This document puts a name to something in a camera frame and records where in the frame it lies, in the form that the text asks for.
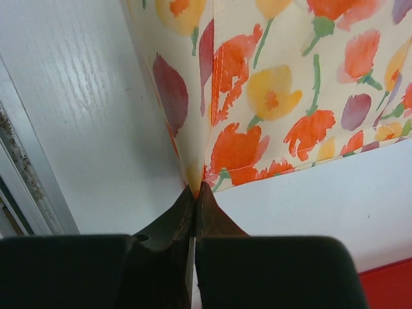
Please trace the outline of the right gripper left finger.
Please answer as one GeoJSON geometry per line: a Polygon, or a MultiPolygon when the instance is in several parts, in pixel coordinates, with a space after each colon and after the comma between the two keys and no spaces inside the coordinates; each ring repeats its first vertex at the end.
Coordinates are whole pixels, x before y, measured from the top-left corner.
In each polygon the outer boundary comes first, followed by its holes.
{"type": "Polygon", "coordinates": [[[2,308],[189,308],[194,198],[185,188],[133,235],[1,241],[2,308]]]}

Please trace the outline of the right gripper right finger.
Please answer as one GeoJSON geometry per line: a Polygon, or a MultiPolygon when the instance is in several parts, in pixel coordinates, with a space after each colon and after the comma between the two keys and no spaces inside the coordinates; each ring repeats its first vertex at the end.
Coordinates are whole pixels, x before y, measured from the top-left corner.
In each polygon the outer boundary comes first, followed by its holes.
{"type": "Polygon", "coordinates": [[[326,236],[250,236],[207,183],[196,201],[195,265],[204,308],[366,308],[346,247],[326,236]]]}

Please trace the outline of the orange floral cream skirt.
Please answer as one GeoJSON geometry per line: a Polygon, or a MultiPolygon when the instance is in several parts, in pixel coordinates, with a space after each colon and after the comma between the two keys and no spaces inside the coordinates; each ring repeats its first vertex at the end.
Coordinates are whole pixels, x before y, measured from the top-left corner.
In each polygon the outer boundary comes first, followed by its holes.
{"type": "Polygon", "coordinates": [[[193,193],[411,136],[410,1],[123,6],[193,193]]]}

